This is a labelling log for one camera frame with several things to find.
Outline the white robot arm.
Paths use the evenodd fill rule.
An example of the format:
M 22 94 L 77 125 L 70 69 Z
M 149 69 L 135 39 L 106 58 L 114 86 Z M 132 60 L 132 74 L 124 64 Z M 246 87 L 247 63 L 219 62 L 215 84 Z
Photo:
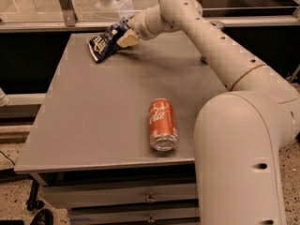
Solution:
M 159 0 L 128 25 L 134 41 L 185 32 L 227 90 L 202 106 L 194 128 L 201 224 L 287 225 L 278 154 L 300 131 L 298 91 L 195 0 Z

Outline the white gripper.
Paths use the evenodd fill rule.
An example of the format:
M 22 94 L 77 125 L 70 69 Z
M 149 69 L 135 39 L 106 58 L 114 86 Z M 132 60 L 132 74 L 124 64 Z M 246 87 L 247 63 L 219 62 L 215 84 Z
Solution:
M 121 48 L 131 47 L 139 43 L 139 38 L 143 40 L 149 40 L 155 38 L 146 24 L 146 11 L 143 11 L 127 22 L 127 25 L 131 28 L 117 40 L 117 45 Z

